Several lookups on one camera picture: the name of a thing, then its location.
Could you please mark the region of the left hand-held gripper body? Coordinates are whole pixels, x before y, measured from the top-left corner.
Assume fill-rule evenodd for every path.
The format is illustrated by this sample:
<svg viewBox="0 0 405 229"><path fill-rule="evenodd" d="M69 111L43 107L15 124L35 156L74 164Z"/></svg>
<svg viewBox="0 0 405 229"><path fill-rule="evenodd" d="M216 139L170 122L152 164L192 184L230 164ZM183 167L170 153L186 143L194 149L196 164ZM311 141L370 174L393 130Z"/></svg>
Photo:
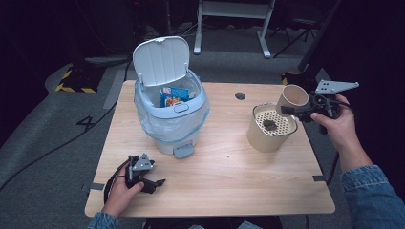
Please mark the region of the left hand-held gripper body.
<svg viewBox="0 0 405 229"><path fill-rule="evenodd" d="M142 182L143 186L153 186L151 180L144 176L153 168L154 161L147 154L141 156L129 156L129 164L125 169L125 182L128 188Z"/></svg>

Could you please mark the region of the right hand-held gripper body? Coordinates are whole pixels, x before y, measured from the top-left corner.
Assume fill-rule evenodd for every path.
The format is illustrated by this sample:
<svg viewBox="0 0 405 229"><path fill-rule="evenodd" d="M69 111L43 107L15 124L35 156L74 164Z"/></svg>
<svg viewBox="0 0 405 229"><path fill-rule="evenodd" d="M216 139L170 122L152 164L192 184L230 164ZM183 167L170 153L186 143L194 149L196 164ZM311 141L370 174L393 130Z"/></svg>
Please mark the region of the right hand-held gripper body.
<svg viewBox="0 0 405 229"><path fill-rule="evenodd" d="M309 93L309 105L299 110L299 120L310 122L312 113L336 119L340 113L340 106L349 106L349 104L339 101L336 95L358 87L358 82L321 80L315 90Z"/></svg>

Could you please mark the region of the brown paper cup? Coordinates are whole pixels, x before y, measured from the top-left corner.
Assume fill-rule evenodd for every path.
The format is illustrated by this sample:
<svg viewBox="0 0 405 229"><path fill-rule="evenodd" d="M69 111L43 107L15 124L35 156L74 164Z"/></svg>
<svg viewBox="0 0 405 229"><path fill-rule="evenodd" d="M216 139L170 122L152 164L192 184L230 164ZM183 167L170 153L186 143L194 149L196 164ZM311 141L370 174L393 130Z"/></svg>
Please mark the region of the brown paper cup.
<svg viewBox="0 0 405 229"><path fill-rule="evenodd" d="M289 84L286 85L277 101L275 110L278 115L285 116L282 113L282 107L300 108L309 102L308 93L300 86Z"/></svg>

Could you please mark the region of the beige strainer container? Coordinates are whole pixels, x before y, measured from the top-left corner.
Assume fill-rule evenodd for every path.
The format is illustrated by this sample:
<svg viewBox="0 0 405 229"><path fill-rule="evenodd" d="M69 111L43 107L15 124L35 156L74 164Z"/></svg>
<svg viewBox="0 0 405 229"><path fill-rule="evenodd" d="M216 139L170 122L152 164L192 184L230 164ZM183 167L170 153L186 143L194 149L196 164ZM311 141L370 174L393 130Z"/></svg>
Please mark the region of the beige strainer container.
<svg viewBox="0 0 405 229"><path fill-rule="evenodd" d="M263 121L273 120L278 129L268 131L263 126ZM247 130L249 144L259 152L273 153L280 149L285 141L298 129L298 124L293 115L280 116L275 110L275 104L266 103L255 106Z"/></svg>

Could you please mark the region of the blue and white pedal bin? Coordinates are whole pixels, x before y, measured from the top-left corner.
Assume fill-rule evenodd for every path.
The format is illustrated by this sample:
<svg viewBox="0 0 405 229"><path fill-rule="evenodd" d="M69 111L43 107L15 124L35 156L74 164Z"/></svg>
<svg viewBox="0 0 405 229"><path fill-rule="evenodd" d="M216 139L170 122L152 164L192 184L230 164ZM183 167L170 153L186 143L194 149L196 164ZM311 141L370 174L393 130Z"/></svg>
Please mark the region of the blue and white pedal bin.
<svg viewBox="0 0 405 229"><path fill-rule="evenodd" d="M191 156L210 104L200 78L189 69L188 43L178 36L143 42L133 63L134 103L143 131L162 153Z"/></svg>

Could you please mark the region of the blue snack packet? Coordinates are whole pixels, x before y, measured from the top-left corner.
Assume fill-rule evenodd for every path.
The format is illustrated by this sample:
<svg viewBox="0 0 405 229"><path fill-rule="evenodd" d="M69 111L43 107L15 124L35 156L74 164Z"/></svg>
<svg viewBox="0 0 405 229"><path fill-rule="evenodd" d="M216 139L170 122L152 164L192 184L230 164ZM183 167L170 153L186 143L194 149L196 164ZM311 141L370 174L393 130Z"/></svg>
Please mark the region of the blue snack packet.
<svg viewBox="0 0 405 229"><path fill-rule="evenodd" d="M189 90L177 87L163 87L160 89L160 106L170 107L181 101L189 100Z"/></svg>

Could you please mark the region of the person's left hand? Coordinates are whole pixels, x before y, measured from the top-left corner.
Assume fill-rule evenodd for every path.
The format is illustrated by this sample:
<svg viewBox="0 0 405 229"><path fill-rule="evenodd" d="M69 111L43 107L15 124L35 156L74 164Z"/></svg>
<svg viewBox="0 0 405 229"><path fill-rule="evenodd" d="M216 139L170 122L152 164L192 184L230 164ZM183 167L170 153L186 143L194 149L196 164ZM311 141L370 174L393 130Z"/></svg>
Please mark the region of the person's left hand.
<svg viewBox="0 0 405 229"><path fill-rule="evenodd" d="M124 177L116 178L102 212L115 218L119 217L128 208L135 195L142 190L143 186L144 183L139 182L128 188Z"/></svg>

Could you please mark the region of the person's right hand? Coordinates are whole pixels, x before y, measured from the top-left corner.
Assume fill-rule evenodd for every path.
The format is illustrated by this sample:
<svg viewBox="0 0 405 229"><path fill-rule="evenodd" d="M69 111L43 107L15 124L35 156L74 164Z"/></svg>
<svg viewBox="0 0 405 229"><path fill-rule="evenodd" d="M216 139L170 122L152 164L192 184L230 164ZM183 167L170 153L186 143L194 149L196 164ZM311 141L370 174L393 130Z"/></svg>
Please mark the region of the person's right hand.
<svg viewBox="0 0 405 229"><path fill-rule="evenodd" d="M359 152L362 147L355 130L354 114L347 107L349 101L341 94L337 94L336 99L340 102L341 107L340 114L336 119L318 113L313 113L310 117L327 129L329 137L339 153Z"/></svg>

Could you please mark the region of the black striped stand base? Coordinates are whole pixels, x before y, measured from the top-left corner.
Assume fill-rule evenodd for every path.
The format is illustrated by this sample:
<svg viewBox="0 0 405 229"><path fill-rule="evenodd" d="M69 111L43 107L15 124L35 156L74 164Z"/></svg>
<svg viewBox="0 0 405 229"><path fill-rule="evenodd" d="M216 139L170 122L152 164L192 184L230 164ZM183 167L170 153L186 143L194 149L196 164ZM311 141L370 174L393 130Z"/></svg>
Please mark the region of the black striped stand base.
<svg viewBox="0 0 405 229"><path fill-rule="evenodd" d="M308 76L305 73L284 72L281 75L283 85L297 85L303 88L308 94L314 94L318 86L318 82L314 77Z"/></svg>
<svg viewBox="0 0 405 229"><path fill-rule="evenodd" d="M105 68L78 69L72 66L63 74L55 90L57 92L96 93L104 73Z"/></svg>

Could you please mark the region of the clear plastic bin liner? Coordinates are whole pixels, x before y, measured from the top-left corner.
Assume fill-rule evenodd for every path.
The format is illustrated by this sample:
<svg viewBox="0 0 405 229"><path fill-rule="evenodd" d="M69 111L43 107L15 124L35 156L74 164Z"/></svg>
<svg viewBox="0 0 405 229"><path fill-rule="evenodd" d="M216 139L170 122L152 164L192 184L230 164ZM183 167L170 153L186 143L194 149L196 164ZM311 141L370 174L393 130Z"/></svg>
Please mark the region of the clear plastic bin liner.
<svg viewBox="0 0 405 229"><path fill-rule="evenodd" d="M162 108L160 89L163 87L188 89L190 98L188 101ZM183 141L195 134L206 121L210 111L203 84L194 78L153 87L143 86L138 80L134 102L143 131L166 143Z"/></svg>

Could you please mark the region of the dark slanted stand pole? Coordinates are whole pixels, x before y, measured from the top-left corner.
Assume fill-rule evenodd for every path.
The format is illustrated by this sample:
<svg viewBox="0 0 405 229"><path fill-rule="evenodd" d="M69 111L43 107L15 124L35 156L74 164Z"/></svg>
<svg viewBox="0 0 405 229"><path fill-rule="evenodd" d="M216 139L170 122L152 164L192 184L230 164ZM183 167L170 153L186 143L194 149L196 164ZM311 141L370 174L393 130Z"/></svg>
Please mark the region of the dark slanted stand pole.
<svg viewBox="0 0 405 229"><path fill-rule="evenodd" d="M321 25L321 29L320 31L317 33L316 37L314 38L314 41L311 43L311 45L309 46L306 54L304 55L304 57L301 59L300 64L298 65L297 69L300 72L304 72L307 68L307 66L309 65L309 61L311 60L313 54L316 51L317 46L319 45L322 36L324 35L331 19L333 18L333 16L335 15L336 9L338 8L338 6L340 5L341 0L335 0L333 7L329 10L329 12L327 13L324 22Z"/></svg>

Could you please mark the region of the black tripod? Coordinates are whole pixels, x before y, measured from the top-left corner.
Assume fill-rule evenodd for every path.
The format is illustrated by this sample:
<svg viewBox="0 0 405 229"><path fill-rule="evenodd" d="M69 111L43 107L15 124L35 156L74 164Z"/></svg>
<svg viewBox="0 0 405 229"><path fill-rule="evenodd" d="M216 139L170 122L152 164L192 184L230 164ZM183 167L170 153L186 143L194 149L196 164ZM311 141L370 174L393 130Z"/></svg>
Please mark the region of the black tripod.
<svg viewBox="0 0 405 229"><path fill-rule="evenodd" d="M321 25L322 22L320 20L295 18L295 17L288 18L281 26L278 26L276 30L271 34L275 35L278 31L284 31L288 41L288 43L281 50L275 53L273 57L274 58L278 57L289 47L291 47L294 43L296 43L301 37L304 38L304 41L308 40L309 35L311 35L312 38L315 38L313 31L319 30L321 28ZM296 37L291 39L288 34L289 30L300 31L300 33Z"/></svg>

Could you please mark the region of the grey floor tape strip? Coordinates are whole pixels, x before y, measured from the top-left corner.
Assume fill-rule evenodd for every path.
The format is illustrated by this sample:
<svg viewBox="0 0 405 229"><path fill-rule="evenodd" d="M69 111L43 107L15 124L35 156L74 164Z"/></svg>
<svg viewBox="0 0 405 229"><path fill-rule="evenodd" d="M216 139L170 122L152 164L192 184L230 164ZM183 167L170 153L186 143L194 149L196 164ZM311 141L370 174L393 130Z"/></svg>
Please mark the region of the grey floor tape strip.
<svg viewBox="0 0 405 229"><path fill-rule="evenodd" d="M111 85L110 91L107 94L107 97L104 101L103 108L105 110L111 109L116 104L122 88L122 84L125 81L125 74L126 71L124 70L117 71L113 83Z"/></svg>

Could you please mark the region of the white desk frame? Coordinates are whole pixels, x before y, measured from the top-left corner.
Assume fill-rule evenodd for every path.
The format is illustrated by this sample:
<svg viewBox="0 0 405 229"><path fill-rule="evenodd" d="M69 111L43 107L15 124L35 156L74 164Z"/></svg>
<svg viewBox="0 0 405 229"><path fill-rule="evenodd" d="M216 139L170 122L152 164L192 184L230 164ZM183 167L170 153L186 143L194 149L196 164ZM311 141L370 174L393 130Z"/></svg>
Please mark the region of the white desk frame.
<svg viewBox="0 0 405 229"><path fill-rule="evenodd" d="M264 21L262 29L257 32L257 37L264 58L270 58L271 52L266 43L266 32L274 10L275 2L276 0L269 0L267 4L255 4L199 0L197 10L197 33L193 53L200 54L202 51L204 16L234 17L262 19Z"/></svg>

